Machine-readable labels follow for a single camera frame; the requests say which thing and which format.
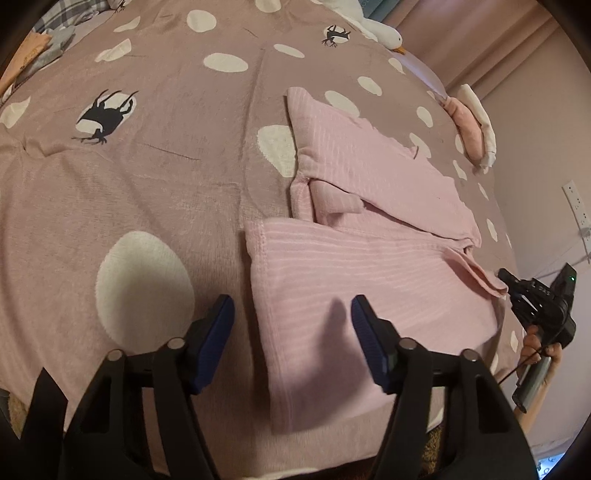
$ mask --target curtain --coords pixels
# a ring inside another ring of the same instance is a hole
[[[401,0],[384,23],[450,95],[467,83],[481,99],[558,28],[536,0]]]

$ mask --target power socket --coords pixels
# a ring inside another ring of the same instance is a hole
[[[566,185],[563,185],[562,189],[566,195],[566,199],[569,201],[570,207],[573,210],[574,218],[577,220],[577,226],[583,238],[583,244],[585,245],[585,251],[587,253],[587,262],[591,264],[589,255],[591,254],[591,221],[589,215],[585,209],[585,205],[581,200],[581,195],[577,190],[577,186],[574,181],[571,180]]]

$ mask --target wall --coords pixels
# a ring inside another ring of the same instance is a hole
[[[581,259],[583,242],[561,187],[575,180],[591,212],[591,73],[566,34],[554,33],[483,104],[497,137],[495,193],[520,275]],[[573,437],[591,411],[591,270],[586,262],[576,269],[577,333],[529,435],[542,450]]]

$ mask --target pink towel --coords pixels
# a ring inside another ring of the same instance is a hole
[[[279,432],[391,401],[373,384],[355,336],[355,295],[367,295],[403,336],[459,353],[495,334],[492,300],[506,292],[470,254],[478,227],[451,179],[303,89],[288,91],[288,108],[298,146],[292,206],[302,220],[246,226]]]
[[[460,136],[464,142],[466,153],[472,164],[480,166],[480,161],[486,152],[482,128],[470,109],[454,97],[447,97],[443,108],[452,117]]]

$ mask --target bed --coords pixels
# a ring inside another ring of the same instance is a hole
[[[110,350],[182,336],[227,293],[235,327],[194,402],[220,475],[278,478],[375,455],[391,405],[271,428],[243,230],[292,213],[285,94],[301,86],[418,148],[473,212],[476,261],[516,270],[493,169],[472,166],[404,61],[315,0],[135,0],[28,79],[0,112],[0,386],[27,404],[45,367],[71,418]],[[523,333],[506,304],[498,318],[480,352],[502,375]],[[145,404],[153,429],[149,391]],[[431,426],[442,414],[432,408]],[[152,456],[163,464],[157,442]]]

